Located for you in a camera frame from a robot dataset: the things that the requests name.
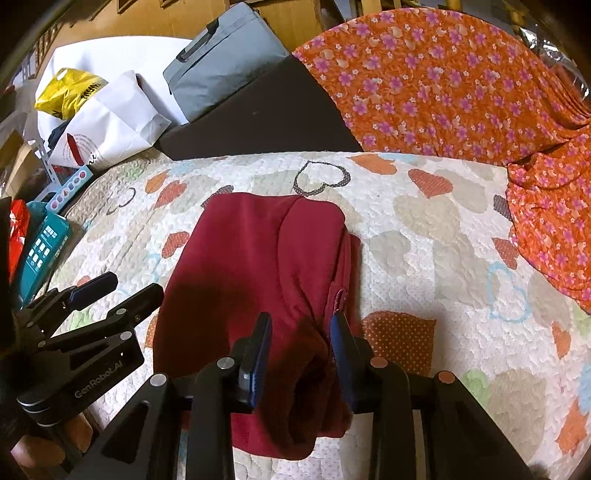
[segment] orange floral fabric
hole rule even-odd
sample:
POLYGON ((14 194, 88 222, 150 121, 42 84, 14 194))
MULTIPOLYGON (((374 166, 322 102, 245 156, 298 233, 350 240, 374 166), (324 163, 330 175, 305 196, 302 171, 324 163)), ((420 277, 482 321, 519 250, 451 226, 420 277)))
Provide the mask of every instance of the orange floral fabric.
POLYGON ((591 313, 591 127, 549 154, 508 167, 519 253, 591 313))
POLYGON ((570 140, 591 117, 516 38, 458 12, 367 15, 294 55, 365 151, 505 165, 570 140))

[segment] teal box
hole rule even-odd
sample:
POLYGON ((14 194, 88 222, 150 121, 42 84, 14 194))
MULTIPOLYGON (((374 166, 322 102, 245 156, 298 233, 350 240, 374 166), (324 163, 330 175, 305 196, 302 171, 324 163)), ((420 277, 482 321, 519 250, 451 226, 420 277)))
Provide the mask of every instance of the teal box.
POLYGON ((20 308, 28 305, 37 294, 69 236, 68 221, 55 213, 47 212, 35 238, 28 242, 28 250, 22 253, 19 272, 15 278, 20 308))

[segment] quilted bedspread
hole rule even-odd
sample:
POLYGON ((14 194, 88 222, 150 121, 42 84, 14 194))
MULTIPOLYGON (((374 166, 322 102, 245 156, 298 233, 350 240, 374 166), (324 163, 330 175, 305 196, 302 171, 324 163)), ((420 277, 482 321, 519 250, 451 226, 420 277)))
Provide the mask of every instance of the quilted bedspread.
MULTIPOLYGON (((334 202, 362 241, 361 317, 393 310, 436 319, 432 371, 453 371, 529 465, 563 480, 591 443, 591 318, 518 255, 508 238, 506 185, 502 167, 420 155, 171 162, 148 150, 109 170, 68 211, 80 233, 50 286, 117 273, 115 292, 64 324, 74 329, 151 282, 165 287, 213 194, 334 202)), ((152 374, 154 327, 155 315, 137 327, 144 365, 93 406, 100 424, 152 374)), ((357 416, 344 438, 318 439, 298 462, 235 450, 236 477, 362 480, 370 433, 371 416, 357 416)))

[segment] bag handle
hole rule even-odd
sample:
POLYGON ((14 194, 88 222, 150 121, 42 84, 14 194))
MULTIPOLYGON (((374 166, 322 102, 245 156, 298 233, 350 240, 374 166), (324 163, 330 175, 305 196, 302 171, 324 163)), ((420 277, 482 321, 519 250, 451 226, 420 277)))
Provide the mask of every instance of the bag handle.
POLYGON ((205 27, 207 29, 207 33, 190 49, 182 49, 177 55, 177 60, 182 63, 185 63, 191 57, 191 55, 193 55, 198 49, 203 47, 208 41, 212 39, 214 33, 217 31, 219 26, 219 18, 216 18, 214 21, 209 22, 207 24, 207 27, 205 27))

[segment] red cloth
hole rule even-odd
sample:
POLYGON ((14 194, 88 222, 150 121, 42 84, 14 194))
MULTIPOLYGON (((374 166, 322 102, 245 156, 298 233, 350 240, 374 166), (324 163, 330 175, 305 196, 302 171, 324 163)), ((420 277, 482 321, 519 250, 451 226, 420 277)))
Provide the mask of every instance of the red cloth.
POLYGON ((174 378, 199 371, 250 335, 259 312, 270 312, 265 390, 252 415, 232 415, 233 444, 305 458, 317 436, 342 436, 350 422, 329 345, 350 269, 351 237, 336 205, 300 196, 212 197, 166 288, 155 371, 174 378))

